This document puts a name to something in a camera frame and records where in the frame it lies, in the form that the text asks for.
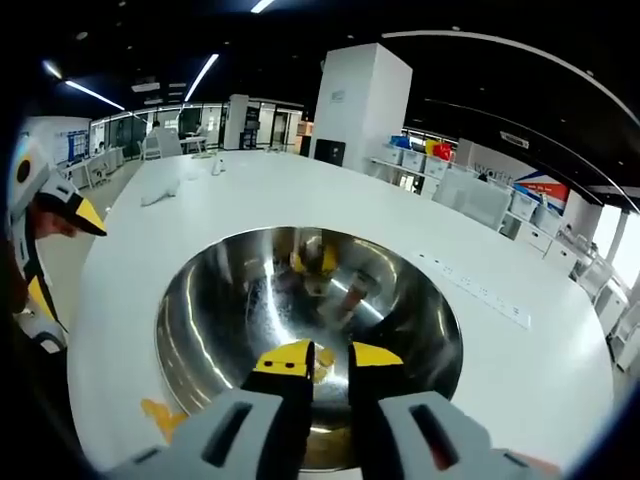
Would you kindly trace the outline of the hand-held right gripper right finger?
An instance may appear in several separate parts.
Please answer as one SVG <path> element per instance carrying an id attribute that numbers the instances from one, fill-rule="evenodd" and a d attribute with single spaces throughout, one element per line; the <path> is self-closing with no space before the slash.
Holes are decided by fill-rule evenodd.
<path id="1" fill-rule="evenodd" d="M 399 356 L 349 346 L 351 440 L 365 479 L 558 479 L 557 467 L 492 446 L 488 431 L 435 391 L 410 391 Z"/>

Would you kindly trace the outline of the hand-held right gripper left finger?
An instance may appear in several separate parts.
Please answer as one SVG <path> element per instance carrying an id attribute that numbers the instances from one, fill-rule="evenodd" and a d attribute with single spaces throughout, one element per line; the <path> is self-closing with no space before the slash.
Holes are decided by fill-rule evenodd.
<path id="1" fill-rule="evenodd" d="M 109 479 L 295 479 L 312 423 L 314 343 L 262 354 L 239 388 L 177 426 L 171 445 L 147 449 Z"/>

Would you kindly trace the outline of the person's left hand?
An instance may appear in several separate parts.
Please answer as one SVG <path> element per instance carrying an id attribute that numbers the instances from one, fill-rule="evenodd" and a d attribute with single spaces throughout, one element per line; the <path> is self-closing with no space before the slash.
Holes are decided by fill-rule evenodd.
<path id="1" fill-rule="evenodd" d="M 43 211 L 35 202 L 29 205 L 29 211 L 34 236 L 37 240 L 52 235 L 74 238 L 78 233 L 78 229 L 67 220 L 55 213 Z"/>

